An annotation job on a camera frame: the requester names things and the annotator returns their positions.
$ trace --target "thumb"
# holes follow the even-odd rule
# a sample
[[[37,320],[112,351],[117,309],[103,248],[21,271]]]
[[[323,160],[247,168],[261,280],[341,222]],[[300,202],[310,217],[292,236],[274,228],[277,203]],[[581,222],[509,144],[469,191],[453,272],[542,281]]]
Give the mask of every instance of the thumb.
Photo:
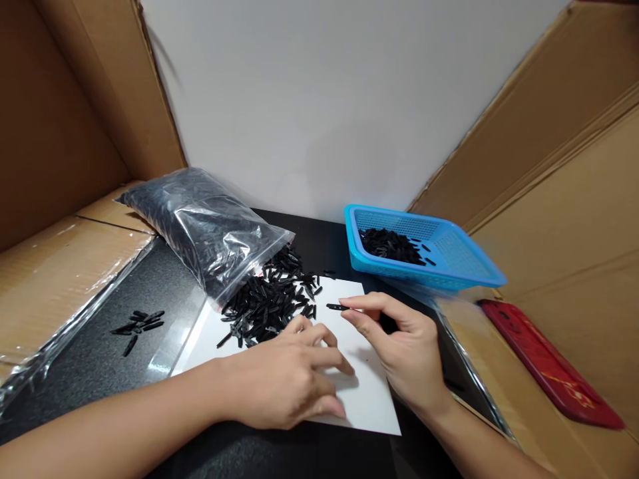
[[[335,396],[326,395],[316,399],[311,406],[304,411],[300,420],[306,420],[314,416],[330,414],[340,419],[346,419],[344,405]]]
[[[357,309],[342,311],[341,316],[355,326],[355,329],[371,343],[377,354],[384,348],[384,344],[390,340],[388,334],[384,332],[377,321]]]

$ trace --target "black table surface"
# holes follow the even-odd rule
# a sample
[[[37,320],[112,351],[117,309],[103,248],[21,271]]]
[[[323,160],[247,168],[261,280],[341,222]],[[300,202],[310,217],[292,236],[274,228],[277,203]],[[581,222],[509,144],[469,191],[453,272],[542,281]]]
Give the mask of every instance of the black table surface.
[[[332,269],[365,291],[384,291],[437,320],[428,306],[350,266],[345,226],[257,210],[267,222],[296,233],[306,271]],[[168,376],[205,296],[163,240],[121,281],[49,367],[25,388],[0,424],[0,444],[66,412]],[[127,337],[108,332],[134,309],[163,309],[165,324],[140,337],[122,357]],[[495,422],[447,336],[440,334],[447,385]],[[304,422],[291,431],[259,431],[235,422],[216,424],[162,463],[151,478],[459,477],[439,443],[401,401],[395,401],[402,437]]]

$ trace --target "blue basket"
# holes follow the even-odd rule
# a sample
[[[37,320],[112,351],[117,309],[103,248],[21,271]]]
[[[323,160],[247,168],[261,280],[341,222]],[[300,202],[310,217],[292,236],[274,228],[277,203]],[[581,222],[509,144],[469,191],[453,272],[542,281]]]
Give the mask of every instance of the blue basket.
[[[455,223],[361,205],[347,206],[344,214],[351,264],[358,271],[453,291],[478,285],[500,287],[507,282],[486,253]],[[435,266],[414,265],[367,253],[357,231],[368,228],[386,228],[419,240],[422,259],[430,259]],[[431,251],[423,249],[422,244]]]

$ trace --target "red case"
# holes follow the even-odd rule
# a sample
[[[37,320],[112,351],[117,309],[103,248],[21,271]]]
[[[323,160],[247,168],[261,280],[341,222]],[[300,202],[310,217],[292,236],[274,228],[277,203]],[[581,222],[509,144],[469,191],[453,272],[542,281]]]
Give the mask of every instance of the red case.
[[[564,415],[609,429],[626,427],[517,306],[490,299],[477,304]]]

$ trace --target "loose black plastic pieces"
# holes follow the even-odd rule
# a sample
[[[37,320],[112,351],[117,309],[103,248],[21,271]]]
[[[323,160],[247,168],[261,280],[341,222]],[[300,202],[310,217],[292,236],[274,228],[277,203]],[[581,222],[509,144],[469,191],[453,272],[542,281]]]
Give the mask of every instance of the loose black plastic pieces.
[[[335,309],[336,311],[346,311],[347,309],[350,309],[348,306],[342,306],[342,305],[333,305],[333,304],[327,304],[326,307],[328,309]]]
[[[124,350],[124,357],[127,357],[133,350],[135,343],[138,342],[138,335],[143,331],[151,331],[152,329],[159,328],[164,324],[164,321],[160,321],[160,318],[164,314],[164,311],[156,311],[155,313],[146,314],[142,311],[133,311],[133,314],[129,317],[129,324],[126,324],[118,329],[113,329],[111,334],[119,336],[133,336],[128,342],[126,349]]]
[[[304,273],[302,257],[292,246],[283,247],[262,271],[263,276],[251,277],[224,306],[222,321],[232,324],[218,348],[231,337],[238,338],[240,347],[242,341],[247,347],[253,347],[273,339],[296,314],[317,319],[318,307],[310,301],[315,301],[315,296],[322,291],[320,277],[312,272]]]
[[[419,239],[408,239],[405,235],[397,234],[385,228],[383,230],[377,230],[375,228],[369,228],[365,231],[360,230],[359,237],[366,252],[373,256],[426,266],[426,263],[422,261],[421,255],[419,254],[419,248],[411,243],[411,241],[420,243],[421,241]],[[426,245],[422,244],[421,247],[430,252],[430,249]],[[437,265],[434,261],[426,257],[424,259],[432,266]]]

